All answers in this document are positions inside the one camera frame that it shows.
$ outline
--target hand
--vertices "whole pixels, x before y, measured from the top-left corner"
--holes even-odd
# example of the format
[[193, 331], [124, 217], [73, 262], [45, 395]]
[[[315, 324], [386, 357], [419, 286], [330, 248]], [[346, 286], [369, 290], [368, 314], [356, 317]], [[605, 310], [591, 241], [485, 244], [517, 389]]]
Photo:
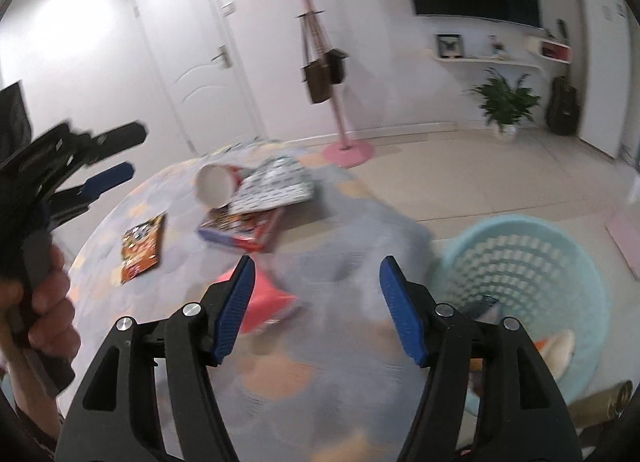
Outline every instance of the hand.
[[[52, 357], [73, 360], [80, 348], [80, 336], [73, 328], [75, 309], [66, 297], [69, 278], [63, 272], [65, 260], [56, 246], [51, 248], [51, 273], [33, 290], [33, 310], [40, 318], [29, 330], [29, 341], [35, 349]], [[16, 361], [18, 350], [4, 320], [5, 311], [22, 300], [22, 286], [17, 281], [0, 281], [0, 348], [9, 364]]]
[[[51, 248], [51, 272], [33, 290], [31, 304], [40, 318], [29, 330], [29, 341], [44, 354], [71, 361], [80, 349], [80, 336], [73, 328], [74, 306], [66, 297], [69, 278], [63, 272], [65, 260], [57, 247]], [[15, 404], [31, 421], [52, 438], [60, 435], [56, 399], [44, 392], [20, 350], [15, 346], [6, 311], [22, 300], [22, 285], [0, 280], [0, 350], [8, 362]]]

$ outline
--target blue laundry basket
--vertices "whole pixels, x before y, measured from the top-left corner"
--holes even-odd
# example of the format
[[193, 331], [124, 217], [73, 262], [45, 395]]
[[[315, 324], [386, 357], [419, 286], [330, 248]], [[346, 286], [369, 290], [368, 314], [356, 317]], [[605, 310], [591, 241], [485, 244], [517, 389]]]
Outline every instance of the blue laundry basket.
[[[436, 302], [462, 312], [490, 295], [502, 316], [520, 320], [534, 341], [573, 330], [574, 356], [558, 381], [565, 402], [589, 383], [609, 331], [610, 302], [591, 258], [556, 226], [521, 215], [473, 225], [446, 249], [430, 291]], [[467, 392], [468, 412], [477, 415], [479, 402]]]

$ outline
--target picture frame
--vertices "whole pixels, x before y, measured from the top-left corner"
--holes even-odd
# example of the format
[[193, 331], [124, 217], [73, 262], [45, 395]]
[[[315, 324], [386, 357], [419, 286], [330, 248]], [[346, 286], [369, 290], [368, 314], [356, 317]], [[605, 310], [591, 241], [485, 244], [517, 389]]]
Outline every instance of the picture frame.
[[438, 34], [436, 40], [440, 59], [462, 59], [465, 56], [460, 34]]

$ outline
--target coat rack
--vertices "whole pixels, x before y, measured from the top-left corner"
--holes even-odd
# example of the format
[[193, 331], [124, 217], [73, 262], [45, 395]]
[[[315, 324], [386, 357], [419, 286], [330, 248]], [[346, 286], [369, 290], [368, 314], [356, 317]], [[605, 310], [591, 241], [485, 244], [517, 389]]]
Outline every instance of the coat rack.
[[[313, 0], [302, 0], [306, 11], [306, 19], [308, 21], [309, 32], [316, 48], [316, 53], [322, 64], [327, 66], [326, 53], [328, 51], [326, 45], [326, 37], [322, 23], [318, 19], [316, 7]], [[364, 164], [372, 158], [374, 154], [373, 146], [363, 140], [350, 140], [344, 130], [344, 119], [342, 117], [342, 108], [335, 93], [335, 88], [331, 85], [331, 97], [329, 98], [331, 109], [334, 114], [335, 124], [338, 128], [339, 140], [330, 144], [322, 151], [322, 156], [329, 162], [343, 168], [350, 168], [360, 164]]]

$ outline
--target tablecloth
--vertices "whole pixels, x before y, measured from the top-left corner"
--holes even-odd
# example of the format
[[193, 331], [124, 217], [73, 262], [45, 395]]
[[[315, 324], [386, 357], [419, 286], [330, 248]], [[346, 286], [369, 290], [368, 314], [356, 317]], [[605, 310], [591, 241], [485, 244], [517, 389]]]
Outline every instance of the tablecloth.
[[[174, 165], [127, 196], [101, 223], [70, 269], [82, 347], [63, 413], [118, 317], [139, 323], [199, 301], [242, 251], [195, 232], [204, 209], [193, 192], [206, 163], [256, 167], [294, 156], [309, 168], [315, 199], [287, 208], [269, 252], [256, 264], [302, 311], [262, 334], [239, 336], [222, 366], [209, 370], [214, 394], [242, 462], [394, 461], [409, 431], [426, 375], [402, 352], [380, 291], [378, 268], [396, 257], [410, 281], [425, 283], [431, 235], [370, 195], [315, 153], [280, 143], [239, 145]], [[120, 284], [122, 234], [166, 212], [156, 270]], [[168, 453], [180, 456], [166, 372], [157, 369], [158, 407]]]

